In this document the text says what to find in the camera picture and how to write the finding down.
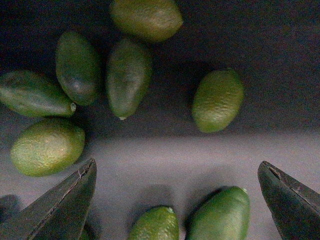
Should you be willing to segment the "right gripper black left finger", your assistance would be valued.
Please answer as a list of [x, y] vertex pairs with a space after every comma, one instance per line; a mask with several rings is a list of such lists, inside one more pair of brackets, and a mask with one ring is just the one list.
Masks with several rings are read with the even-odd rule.
[[95, 193], [91, 158], [36, 201], [0, 225], [2, 240], [78, 240]]

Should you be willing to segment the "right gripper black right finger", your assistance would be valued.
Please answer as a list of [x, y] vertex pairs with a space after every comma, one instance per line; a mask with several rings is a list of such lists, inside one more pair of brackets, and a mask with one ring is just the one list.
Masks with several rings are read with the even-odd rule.
[[257, 170], [261, 192], [283, 240], [320, 238], [320, 194], [267, 161]]

